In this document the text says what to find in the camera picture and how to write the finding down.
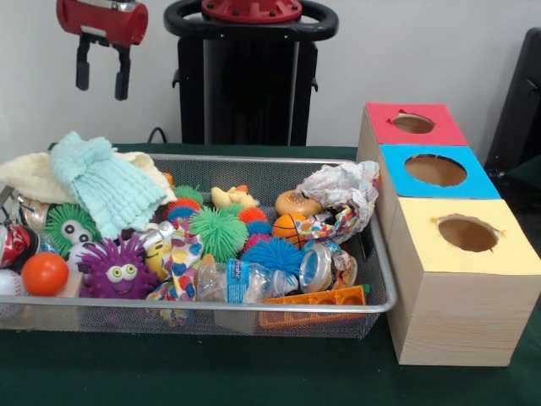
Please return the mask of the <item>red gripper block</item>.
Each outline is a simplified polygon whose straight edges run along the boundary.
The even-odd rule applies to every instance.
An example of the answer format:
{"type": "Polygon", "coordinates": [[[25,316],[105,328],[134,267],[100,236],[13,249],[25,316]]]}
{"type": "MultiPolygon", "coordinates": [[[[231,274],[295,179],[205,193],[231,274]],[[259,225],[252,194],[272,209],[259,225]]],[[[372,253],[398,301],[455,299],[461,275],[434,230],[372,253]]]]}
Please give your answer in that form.
{"type": "Polygon", "coordinates": [[[139,45],[148,27],[148,8],[137,1],[57,1],[57,19],[64,31],[80,36],[76,56],[75,84],[81,91],[89,89],[90,37],[104,38],[116,45],[119,70],[115,82],[115,99],[128,98],[131,68],[130,46],[139,45]]]}

